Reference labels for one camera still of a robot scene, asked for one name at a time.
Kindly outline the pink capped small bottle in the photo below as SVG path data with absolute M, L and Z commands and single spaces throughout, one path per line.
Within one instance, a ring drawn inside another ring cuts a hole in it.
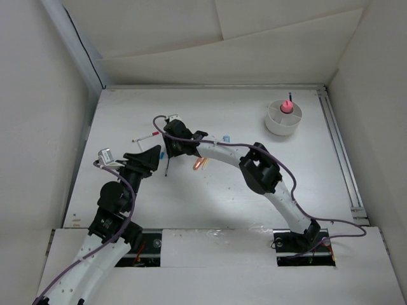
M 284 114 L 291 114 L 294 111 L 294 104 L 291 100 L 285 100 L 280 105 L 280 111 Z

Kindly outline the yellow thin pen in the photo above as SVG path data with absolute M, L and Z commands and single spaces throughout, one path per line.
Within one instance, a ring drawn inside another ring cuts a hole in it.
M 205 158 L 205 160 L 203 161 L 202 170 L 205 169 L 205 167 L 207 166 L 208 162 L 209 162 L 209 158 Z

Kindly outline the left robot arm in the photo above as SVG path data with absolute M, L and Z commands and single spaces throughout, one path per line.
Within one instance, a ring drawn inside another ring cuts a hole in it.
M 97 212 L 74 261 L 35 298 L 34 304 L 90 304 L 120 259 L 142 246 L 143 228 L 132 222 L 142 179 L 158 169 L 161 147 L 115 160 L 99 151 L 93 165 L 115 176 L 100 189 Z

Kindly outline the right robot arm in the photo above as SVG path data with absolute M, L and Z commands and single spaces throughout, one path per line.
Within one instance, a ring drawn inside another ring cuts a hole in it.
M 185 154 L 238 168 L 247 187 L 268 199 L 283 216 L 295 245 L 301 251 L 309 250 L 317 243 L 320 225 L 300 210 L 284 184 L 279 164 L 263 144 L 257 142 L 247 146 L 218 142 L 208 133 L 192 133 L 177 116 L 165 118 L 162 134 L 170 158 Z

